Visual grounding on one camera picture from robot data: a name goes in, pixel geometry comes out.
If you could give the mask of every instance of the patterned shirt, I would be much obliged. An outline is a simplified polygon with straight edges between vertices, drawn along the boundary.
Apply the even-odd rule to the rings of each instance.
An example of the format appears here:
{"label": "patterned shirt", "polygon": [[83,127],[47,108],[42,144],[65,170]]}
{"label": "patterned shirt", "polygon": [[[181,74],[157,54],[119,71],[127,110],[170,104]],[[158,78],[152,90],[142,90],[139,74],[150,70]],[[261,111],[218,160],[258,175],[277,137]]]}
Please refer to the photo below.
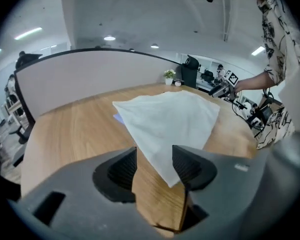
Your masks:
{"label": "patterned shirt", "polygon": [[[300,30],[283,0],[257,0],[262,12],[264,47],[269,59],[265,70],[278,85],[289,81],[300,65]],[[268,119],[257,149],[295,131],[288,111],[281,107]]]}

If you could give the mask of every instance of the floor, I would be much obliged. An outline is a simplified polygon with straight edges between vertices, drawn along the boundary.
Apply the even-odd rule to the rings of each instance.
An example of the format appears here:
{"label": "floor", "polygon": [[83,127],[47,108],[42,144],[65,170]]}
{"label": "floor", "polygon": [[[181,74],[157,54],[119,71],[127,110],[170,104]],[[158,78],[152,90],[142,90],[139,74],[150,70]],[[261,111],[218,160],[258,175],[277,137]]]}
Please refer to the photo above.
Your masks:
{"label": "floor", "polygon": [[20,184],[22,162],[17,167],[14,167],[12,160],[16,152],[22,147],[22,144],[19,143],[19,136],[9,134],[11,129],[15,127],[15,123],[8,125],[6,122],[0,128],[0,143],[2,144],[2,149],[0,149],[0,174],[7,180]]}

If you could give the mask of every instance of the curved partition wall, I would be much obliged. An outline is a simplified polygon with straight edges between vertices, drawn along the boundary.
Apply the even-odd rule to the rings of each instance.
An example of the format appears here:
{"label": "curved partition wall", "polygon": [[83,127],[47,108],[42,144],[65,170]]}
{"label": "curved partition wall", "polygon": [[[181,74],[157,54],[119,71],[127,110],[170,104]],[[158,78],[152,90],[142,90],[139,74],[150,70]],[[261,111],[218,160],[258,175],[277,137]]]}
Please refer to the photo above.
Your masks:
{"label": "curved partition wall", "polygon": [[17,70],[17,81],[31,115],[40,115],[93,95],[164,81],[178,63],[145,53],[72,50]]}

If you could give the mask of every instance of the potted plant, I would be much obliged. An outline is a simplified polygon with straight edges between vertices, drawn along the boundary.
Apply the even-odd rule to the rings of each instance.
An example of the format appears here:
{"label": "potted plant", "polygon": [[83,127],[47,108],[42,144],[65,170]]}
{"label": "potted plant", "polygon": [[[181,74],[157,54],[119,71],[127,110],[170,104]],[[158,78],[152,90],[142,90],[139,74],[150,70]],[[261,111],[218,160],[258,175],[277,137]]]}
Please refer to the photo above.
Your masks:
{"label": "potted plant", "polygon": [[174,80],[176,72],[173,69],[169,69],[164,71],[163,76],[165,77],[165,84],[167,86],[170,86],[172,84],[172,81]]}

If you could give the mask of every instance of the white pot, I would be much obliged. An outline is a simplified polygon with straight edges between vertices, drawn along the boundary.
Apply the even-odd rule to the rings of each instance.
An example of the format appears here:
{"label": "white pot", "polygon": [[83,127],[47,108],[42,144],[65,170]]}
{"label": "white pot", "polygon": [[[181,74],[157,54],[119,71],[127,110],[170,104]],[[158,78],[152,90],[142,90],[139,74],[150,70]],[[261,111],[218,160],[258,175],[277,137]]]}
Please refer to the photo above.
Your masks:
{"label": "white pot", "polygon": [[170,86],[171,84],[172,84],[172,81],[173,81],[174,79],[173,78],[166,78],[165,79],[165,84],[167,85],[167,86]]}

